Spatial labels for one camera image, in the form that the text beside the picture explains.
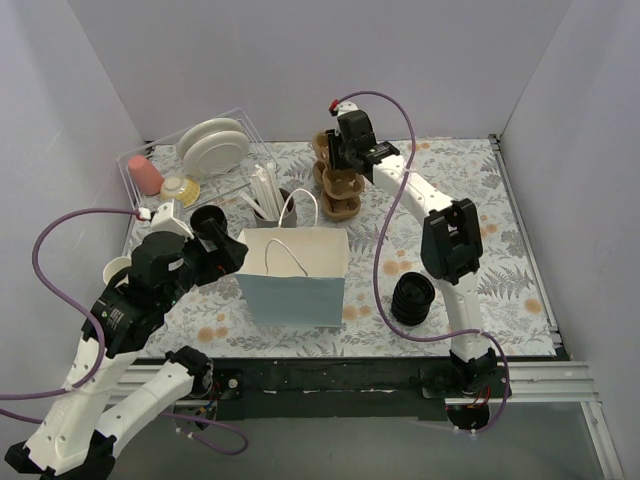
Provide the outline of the light blue paper bag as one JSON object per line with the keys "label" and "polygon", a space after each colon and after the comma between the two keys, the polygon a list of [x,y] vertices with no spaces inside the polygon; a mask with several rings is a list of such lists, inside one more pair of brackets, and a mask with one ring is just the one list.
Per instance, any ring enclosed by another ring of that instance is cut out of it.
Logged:
{"label": "light blue paper bag", "polygon": [[253,322],[259,326],[338,328],[342,325],[349,241],[344,229],[284,228],[284,213],[272,228],[244,229],[248,247],[236,278]]}

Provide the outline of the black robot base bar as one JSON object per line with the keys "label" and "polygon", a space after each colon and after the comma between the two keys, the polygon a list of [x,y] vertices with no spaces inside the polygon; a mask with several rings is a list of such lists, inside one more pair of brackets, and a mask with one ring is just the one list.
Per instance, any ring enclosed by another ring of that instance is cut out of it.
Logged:
{"label": "black robot base bar", "polygon": [[446,357],[222,359],[214,362],[218,421],[404,417],[444,421],[446,404],[482,406],[504,392],[504,369],[463,387]]}

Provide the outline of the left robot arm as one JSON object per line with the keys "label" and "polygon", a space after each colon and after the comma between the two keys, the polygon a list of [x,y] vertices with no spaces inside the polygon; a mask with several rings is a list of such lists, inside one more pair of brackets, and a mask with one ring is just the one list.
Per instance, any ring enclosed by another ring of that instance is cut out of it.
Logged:
{"label": "left robot arm", "polygon": [[6,462],[43,479],[105,479],[124,446],[170,404],[205,398],[213,362],[185,346],[113,409],[112,392],[165,316],[193,287],[237,272],[248,253],[213,221],[205,237],[153,232],[95,301],[59,396],[36,432],[9,447]]}

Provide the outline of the brown cardboard cup carrier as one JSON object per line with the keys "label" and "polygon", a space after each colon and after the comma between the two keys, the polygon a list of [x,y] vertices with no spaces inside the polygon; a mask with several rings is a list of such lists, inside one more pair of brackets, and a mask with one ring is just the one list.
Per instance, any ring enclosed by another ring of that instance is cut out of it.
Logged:
{"label": "brown cardboard cup carrier", "polygon": [[316,155],[312,169],[316,185],[333,200],[358,197],[365,188],[364,178],[354,170],[333,170],[330,167],[327,134],[317,133],[311,144]]}

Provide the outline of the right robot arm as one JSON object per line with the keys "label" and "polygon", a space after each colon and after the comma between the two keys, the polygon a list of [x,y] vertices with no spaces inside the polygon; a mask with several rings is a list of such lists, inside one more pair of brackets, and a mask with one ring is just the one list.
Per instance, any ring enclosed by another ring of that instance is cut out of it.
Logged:
{"label": "right robot arm", "polygon": [[479,219],[469,199],[455,200],[412,170],[389,142],[377,140],[369,116],[354,103],[329,108],[337,128],[327,132],[330,165],[352,168],[393,197],[391,208],[402,205],[422,227],[422,264],[443,296],[450,334],[454,389],[475,397],[489,384],[497,368],[496,348],[483,332],[477,295],[483,254]]}

